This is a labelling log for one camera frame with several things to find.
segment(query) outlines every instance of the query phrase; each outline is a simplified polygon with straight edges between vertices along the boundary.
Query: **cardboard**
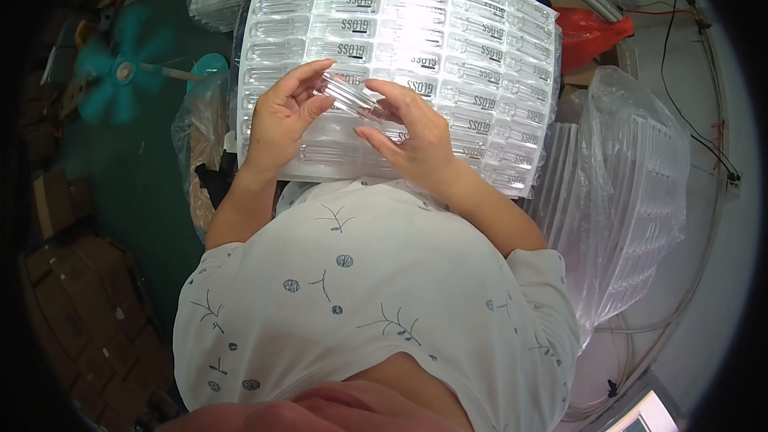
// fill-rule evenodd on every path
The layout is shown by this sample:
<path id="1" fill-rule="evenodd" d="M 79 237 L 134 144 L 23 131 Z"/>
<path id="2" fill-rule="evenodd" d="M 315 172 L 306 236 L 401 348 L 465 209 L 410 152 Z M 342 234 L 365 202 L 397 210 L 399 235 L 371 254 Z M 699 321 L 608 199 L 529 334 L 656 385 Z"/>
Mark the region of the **cardboard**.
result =
<path id="1" fill-rule="evenodd" d="M 109 303 L 115 307 L 133 291 L 123 255 L 109 242 L 93 235 L 80 238 L 74 248 L 101 280 Z"/>
<path id="2" fill-rule="evenodd" d="M 129 340 L 136 338 L 147 323 L 147 315 L 139 305 L 136 295 L 128 294 L 114 310 L 120 330 Z"/>
<path id="3" fill-rule="evenodd" d="M 51 330 L 67 355 L 74 360 L 90 337 L 59 278 L 53 274 L 47 276 L 34 289 L 34 295 Z"/>
<path id="4" fill-rule="evenodd" d="M 99 344 L 109 342 L 118 332 L 118 320 L 96 272 L 76 254 L 66 262 L 54 262 L 54 270 L 92 339 Z"/>
<path id="5" fill-rule="evenodd" d="M 136 349 L 120 332 L 112 337 L 109 343 L 101 349 L 101 352 L 109 360 L 112 368 L 118 372 L 120 378 L 124 378 L 138 360 Z"/>
<path id="6" fill-rule="evenodd" d="M 80 378 L 99 393 L 114 375 L 114 368 L 101 349 L 101 345 L 91 341 L 75 362 L 75 366 L 80 370 Z"/>
<path id="7" fill-rule="evenodd" d="M 144 408 L 148 395 L 137 394 L 120 378 L 114 377 L 107 384 L 102 396 L 126 422 L 133 424 Z"/>
<path id="8" fill-rule="evenodd" d="M 32 183 L 32 187 L 43 238 L 52 237 L 74 222 L 67 176 L 63 170 L 44 174 Z"/>
<path id="9" fill-rule="evenodd" d="M 76 178 L 67 182 L 69 200 L 72 203 L 72 214 L 75 220 L 90 216 L 94 213 L 91 201 L 91 187 L 86 178 Z"/>
<path id="10" fill-rule="evenodd" d="M 74 382 L 72 390 L 69 391 L 69 397 L 72 399 L 74 406 L 79 408 L 83 415 L 93 422 L 98 420 L 99 416 L 101 416 L 101 411 L 107 405 L 99 395 L 99 392 L 92 388 L 82 376 L 78 377 Z"/>
<path id="11" fill-rule="evenodd" d="M 99 427 L 106 432 L 133 432 L 131 424 L 118 414 L 118 412 L 107 406 L 101 412 L 101 416 L 96 421 Z"/>
<path id="12" fill-rule="evenodd" d="M 38 322 L 34 324 L 33 328 L 34 334 L 38 338 L 40 349 L 48 360 L 48 365 L 51 367 L 53 375 L 63 389 L 68 389 L 74 378 L 78 375 L 77 368 L 69 360 L 66 350 L 63 349 L 56 339 L 48 324 Z"/>

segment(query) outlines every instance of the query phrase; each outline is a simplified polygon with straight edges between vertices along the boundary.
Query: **teal electric fan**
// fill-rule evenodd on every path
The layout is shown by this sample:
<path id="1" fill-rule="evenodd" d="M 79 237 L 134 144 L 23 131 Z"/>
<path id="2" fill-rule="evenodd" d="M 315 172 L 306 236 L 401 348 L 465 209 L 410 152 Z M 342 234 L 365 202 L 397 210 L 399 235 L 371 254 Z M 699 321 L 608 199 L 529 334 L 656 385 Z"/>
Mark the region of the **teal electric fan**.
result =
<path id="1" fill-rule="evenodd" d="M 136 93 L 146 97 L 156 95 L 166 76 L 192 82 L 203 79 L 201 75 L 148 63 L 167 54 L 174 43 L 171 29 L 164 28 L 139 47 L 138 35 L 148 17 L 148 10 L 142 6 L 122 9 L 114 24 L 117 55 L 112 55 L 96 39 L 90 40 L 80 51 L 74 65 L 75 74 L 96 81 L 78 103 L 80 116 L 86 122 L 130 122 L 140 112 Z"/>

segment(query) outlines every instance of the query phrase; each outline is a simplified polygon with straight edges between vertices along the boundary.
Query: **person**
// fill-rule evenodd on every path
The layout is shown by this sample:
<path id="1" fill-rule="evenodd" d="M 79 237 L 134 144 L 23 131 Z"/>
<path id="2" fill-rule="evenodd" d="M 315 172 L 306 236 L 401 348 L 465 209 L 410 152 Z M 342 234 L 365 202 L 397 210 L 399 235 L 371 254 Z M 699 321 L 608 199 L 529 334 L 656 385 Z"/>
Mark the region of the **person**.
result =
<path id="1" fill-rule="evenodd" d="M 562 257 L 453 155 L 418 94 L 366 81 L 408 139 L 355 130 L 404 179 L 317 185 L 273 219 L 278 171 L 333 104 L 313 94 L 332 64 L 297 67 L 256 103 L 179 296 L 175 377 L 191 412 L 162 430 L 551 430 L 579 347 Z"/>

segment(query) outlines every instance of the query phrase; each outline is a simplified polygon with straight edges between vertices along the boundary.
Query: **floor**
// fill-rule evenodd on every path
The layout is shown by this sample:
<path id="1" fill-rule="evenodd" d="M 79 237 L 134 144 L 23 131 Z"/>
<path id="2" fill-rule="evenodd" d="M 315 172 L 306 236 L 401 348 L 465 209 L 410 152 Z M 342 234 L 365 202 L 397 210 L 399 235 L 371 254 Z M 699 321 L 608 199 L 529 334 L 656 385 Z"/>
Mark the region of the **floor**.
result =
<path id="1" fill-rule="evenodd" d="M 152 18 L 144 31 L 174 28 L 168 66 L 191 69 L 206 53 L 230 57 L 231 34 L 209 32 L 187 15 L 186 0 L 138 0 Z M 65 124 L 59 167 L 68 177 L 89 177 L 94 211 L 104 234 L 137 259 L 162 331 L 170 339 L 178 293 L 204 251 L 182 192 L 170 124 L 186 93 L 186 82 L 166 80 L 142 113 L 124 126 Z"/>

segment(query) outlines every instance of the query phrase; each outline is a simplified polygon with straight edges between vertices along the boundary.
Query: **black cable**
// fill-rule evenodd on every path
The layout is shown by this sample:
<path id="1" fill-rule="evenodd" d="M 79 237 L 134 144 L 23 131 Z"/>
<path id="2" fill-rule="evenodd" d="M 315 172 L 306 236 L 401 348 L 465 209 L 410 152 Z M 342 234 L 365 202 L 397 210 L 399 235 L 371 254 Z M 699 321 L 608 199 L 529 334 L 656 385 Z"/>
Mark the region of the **black cable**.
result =
<path id="1" fill-rule="evenodd" d="M 699 137 L 701 137 L 701 139 L 704 139 L 704 140 L 706 140 L 707 142 L 709 142 L 710 144 L 712 144 L 712 147 L 714 147 L 714 148 L 717 150 L 717 152 L 715 152 L 715 150 L 712 150 L 712 149 L 711 149 L 711 148 L 710 148 L 710 147 L 709 147 L 707 144 L 705 144 L 704 142 L 702 142 L 702 141 L 701 141 L 701 140 L 700 140 L 698 137 L 696 137 L 695 135 L 691 134 L 690 136 L 691 136 L 692 138 L 694 138 L 694 139 L 695 139 L 695 140 L 696 140 L 698 143 L 700 143 L 702 146 L 704 146 L 704 147 L 705 147 L 707 150 L 709 150 L 709 151 L 712 153 L 712 155 L 713 155 L 713 156 L 715 156 L 715 157 L 717 158 L 717 160 L 719 160 L 719 161 L 720 161 L 720 163 L 721 163 L 721 164 L 723 164 L 723 166 L 725 167 L 725 169 L 728 171 L 728 180 L 729 180 L 730 182 L 738 182 L 739 180 L 741 180 L 741 177 L 740 177 L 740 176 L 738 176 L 738 175 L 736 174 L 735 170 L 732 170 L 730 167 L 728 167 L 728 165 L 727 165 L 727 164 L 725 164 L 725 161 L 724 161 L 724 160 L 723 160 L 723 159 L 720 157 L 720 156 L 724 156 L 726 159 L 728 159 L 728 158 L 727 158 L 727 156 L 726 156 L 725 154 L 723 154 L 723 151 L 722 151 L 722 150 L 720 150 L 720 148 L 718 148 L 718 147 L 715 145 L 715 143 L 714 143 L 714 142 L 712 142 L 711 140 L 709 140 L 709 139 L 707 139 L 706 137 L 702 136 L 702 135 L 701 135 L 701 133 L 700 133 L 698 130 L 696 130 L 696 127 L 694 127 L 694 124 L 690 123 L 690 121 L 689 121 L 689 120 L 686 118 L 686 116 L 683 114 L 683 112 L 682 112 L 682 111 L 680 110 L 680 108 L 677 106 L 677 103 L 676 103 L 676 102 L 675 102 L 675 100 L 672 98 L 672 95 L 670 94 L 670 90 L 669 90 L 669 88 L 667 87 L 667 79 L 664 77 L 664 63 L 665 63 L 665 61 L 667 60 L 667 44 L 668 44 L 668 43 L 669 43 L 669 41 L 670 41 L 670 33 L 672 32 L 672 24 L 674 24 L 674 17 L 675 17 L 675 15 L 676 15 L 676 13 L 675 13 L 676 9 L 677 9 L 677 0 L 674 0 L 674 2 L 672 3 L 672 14 L 671 14 L 671 17 L 670 17 L 670 23 L 669 23 L 669 25 L 667 26 L 667 35 L 664 37 L 664 51 L 663 51 L 663 52 L 662 52 L 662 54 L 661 54 L 661 81 L 662 81 L 662 83 L 664 84 L 664 90 L 667 92 L 667 97 L 669 97 L 670 101 L 672 102 L 672 105 L 673 105 L 673 106 L 674 106 L 674 108 L 677 110 L 677 113 L 678 113 L 678 114 L 680 114 L 680 117 L 682 117 L 682 118 L 683 118 L 683 120 L 685 120 L 685 123 L 686 123 L 686 124 L 688 124 L 688 126 L 689 126 L 689 127 L 690 127 L 690 128 L 691 128 L 691 129 L 692 129 L 694 132 L 696 132 L 696 134 L 697 134 Z M 707 60 L 709 60 L 709 58 L 710 58 L 710 57 L 709 57 L 709 54 L 706 54 L 706 58 L 707 58 Z"/>

